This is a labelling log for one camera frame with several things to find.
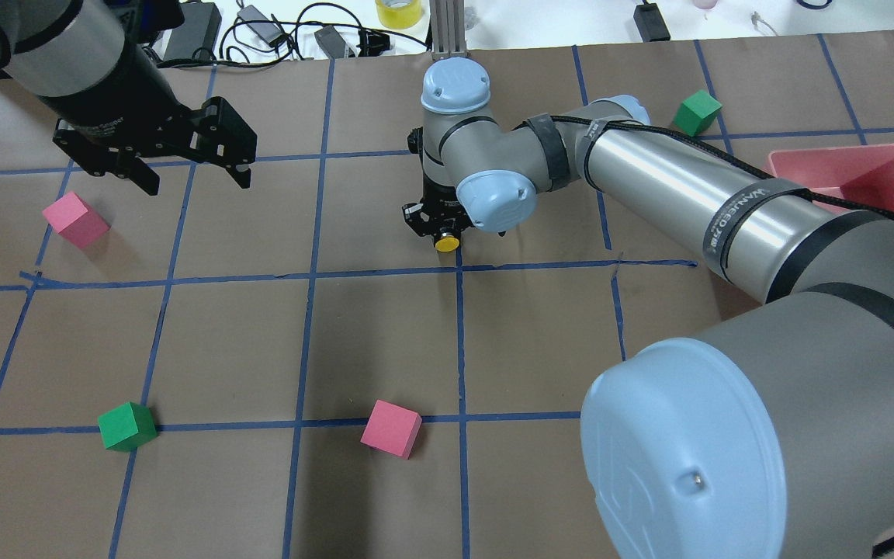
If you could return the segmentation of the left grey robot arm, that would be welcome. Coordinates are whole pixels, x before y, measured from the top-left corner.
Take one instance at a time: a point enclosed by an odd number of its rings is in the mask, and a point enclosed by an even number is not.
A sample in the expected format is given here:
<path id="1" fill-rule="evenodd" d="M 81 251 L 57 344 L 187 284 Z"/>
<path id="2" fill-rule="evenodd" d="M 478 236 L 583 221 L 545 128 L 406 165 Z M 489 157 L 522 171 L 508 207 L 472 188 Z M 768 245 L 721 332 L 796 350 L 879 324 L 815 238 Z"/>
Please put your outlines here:
<path id="1" fill-rule="evenodd" d="M 54 144 L 90 175 L 153 196 L 147 159 L 181 157 L 251 187 L 258 135 L 224 98 L 180 103 L 102 1 L 0 1 L 0 71 L 57 114 Z"/>

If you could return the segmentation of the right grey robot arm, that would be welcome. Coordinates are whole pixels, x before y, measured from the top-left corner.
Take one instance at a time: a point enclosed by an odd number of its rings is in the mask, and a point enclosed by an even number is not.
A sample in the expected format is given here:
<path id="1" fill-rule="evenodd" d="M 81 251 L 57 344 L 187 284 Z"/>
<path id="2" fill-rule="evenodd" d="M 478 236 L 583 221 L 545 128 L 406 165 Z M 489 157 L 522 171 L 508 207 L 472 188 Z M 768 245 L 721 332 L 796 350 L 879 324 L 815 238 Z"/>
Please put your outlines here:
<path id="1" fill-rule="evenodd" d="M 606 195 L 661 259 L 610 282 L 714 316 L 598 375 L 580 443 L 621 558 L 875 558 L 894 551 L 894 213 L 654 127 L 630 95 L 504 130 L 476 61 L 434 61 L 409 135 L 440 251 L 504 236 L 542 196 Z"/>

